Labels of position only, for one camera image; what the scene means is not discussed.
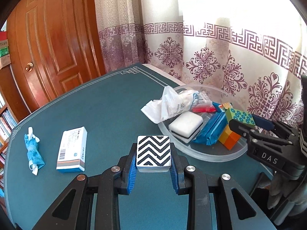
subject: barcode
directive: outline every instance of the barcode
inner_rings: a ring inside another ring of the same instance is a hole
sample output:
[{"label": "barcode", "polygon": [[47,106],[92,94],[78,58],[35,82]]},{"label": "barcode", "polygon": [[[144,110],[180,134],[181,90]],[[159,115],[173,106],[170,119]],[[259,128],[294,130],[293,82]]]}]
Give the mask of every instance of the barcode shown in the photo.
[{"label": "barcode", "polygon": [[66,149],[62,149],[59,153],[59,159],[64,159],[65,158],[65,151]]}]

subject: orange block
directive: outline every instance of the orange block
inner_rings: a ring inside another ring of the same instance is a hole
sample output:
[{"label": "orange block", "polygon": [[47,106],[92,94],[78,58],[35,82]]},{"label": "orange block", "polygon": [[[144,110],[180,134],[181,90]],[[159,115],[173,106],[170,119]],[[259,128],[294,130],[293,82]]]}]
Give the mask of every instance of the orange block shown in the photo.
[{"label": "orange block", "polygon": [[219,137],[219,141],[228,149],[231,150],[235,143],[240,139],[240,135],[233,132],[228,125],[226,125],[222,134]]}]

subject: red package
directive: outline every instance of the red package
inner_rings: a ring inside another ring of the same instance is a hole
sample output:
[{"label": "red package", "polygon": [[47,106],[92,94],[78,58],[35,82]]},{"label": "red package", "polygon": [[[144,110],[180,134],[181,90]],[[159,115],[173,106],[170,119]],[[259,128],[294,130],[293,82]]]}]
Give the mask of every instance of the red package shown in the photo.
[{"label": "red package", "polygon": [[198,104],[194,106],[191,111],[194,113],[213,113],[216,112],[212,101],[205,92],[200,92],[198,95]]},{"label": "red package", "polygon": [[0,41],[4,41],[7,39],[7,32],[6,31],[0,31]]}]

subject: white ribbon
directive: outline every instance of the white ribbon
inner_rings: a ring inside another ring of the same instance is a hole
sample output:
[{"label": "white ribbon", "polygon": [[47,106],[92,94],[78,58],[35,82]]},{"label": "white ribbon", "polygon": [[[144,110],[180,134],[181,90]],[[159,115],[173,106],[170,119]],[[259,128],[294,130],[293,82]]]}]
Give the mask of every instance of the white ribbon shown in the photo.
[{"label": "white ribbon", "polygon": [[29,127],[28,128],[28,138],[29,138],[29,141],[32,139],[32,138],[34,138],[35,139],[35,141],[38,143],[40,140],[39,140],[39,138],[38,137],[36,137],[34,134],[33,134],[33,128],[32,127]]},{"label": "white ribbon", "polygon": [[37,166],[37,164],[33,164],[32,160],[29,161],[29,169],[32,170],[32,174],[37,175],[38,166]]}]

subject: white plastic bag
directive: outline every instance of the white plastic bag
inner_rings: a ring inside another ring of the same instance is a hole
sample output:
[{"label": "white plastic bag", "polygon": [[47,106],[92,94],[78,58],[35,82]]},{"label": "white plastic bag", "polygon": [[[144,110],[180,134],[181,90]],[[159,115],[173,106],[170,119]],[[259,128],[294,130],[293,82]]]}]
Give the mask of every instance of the white plastic bag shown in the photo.
[{"label": "white plastic bag", "polygon": [[198,91],[184,90],[179,94],[170,86],[164,87],[160,100],[149,101],[141,111],[154,123],[160,123],[189,111],[198,103]]}]

